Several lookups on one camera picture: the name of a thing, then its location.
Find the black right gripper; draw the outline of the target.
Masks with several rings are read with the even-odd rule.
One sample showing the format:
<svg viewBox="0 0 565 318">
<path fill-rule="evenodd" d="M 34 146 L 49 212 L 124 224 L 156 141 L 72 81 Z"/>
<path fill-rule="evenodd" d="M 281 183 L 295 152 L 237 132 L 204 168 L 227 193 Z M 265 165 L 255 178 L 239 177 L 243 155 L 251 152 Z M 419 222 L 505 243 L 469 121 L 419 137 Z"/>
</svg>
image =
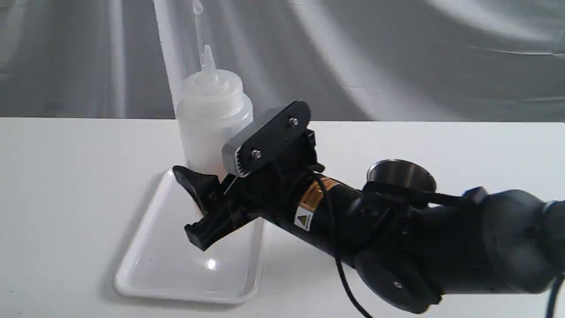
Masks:
<svg viewBox="0 0 565 318">
<path fill-rule="evenodd" d="M 217 175 L 202 174 L 184 166 L 172 173 L 203 215 L 186 224 L 190 243 L 206 251 L 219 240 L 255 219 L 265 219 L 284 229 L 311 230 L 323 193 L 318 181 L 316 135 L 312 129 L 239 134 L 222 151 L 229 181 L 222 183 L 217 207 Z"/>
</svg>

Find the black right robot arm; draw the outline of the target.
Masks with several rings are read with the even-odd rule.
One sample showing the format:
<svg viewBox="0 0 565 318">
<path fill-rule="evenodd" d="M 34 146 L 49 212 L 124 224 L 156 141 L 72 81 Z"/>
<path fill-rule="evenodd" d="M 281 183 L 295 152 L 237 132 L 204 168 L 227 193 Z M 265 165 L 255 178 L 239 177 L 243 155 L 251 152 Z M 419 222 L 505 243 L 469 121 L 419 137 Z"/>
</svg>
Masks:
<svg viewBox="0 0 565 318">
<path fill-rule="evenodd" d="M 450 294 L 537 294 L 550 290 L 546 317 L 555 315 L 564 283 L 564 202 L 542 201 L 519 189 L 460 197 L 435 186 L 368 181 L 363 189 L 323 175 L 315 133 L 276 133 L 249 161 L 266 159 L 245 177 L 224 181 L 175 166 L 176 181 L 203 218 L 185 226 L 206 251 L 255 219 L 264 219 L 334 258 L 352 304 L 344 266 L 385 302 L 421 314 Z"/>
</svg>

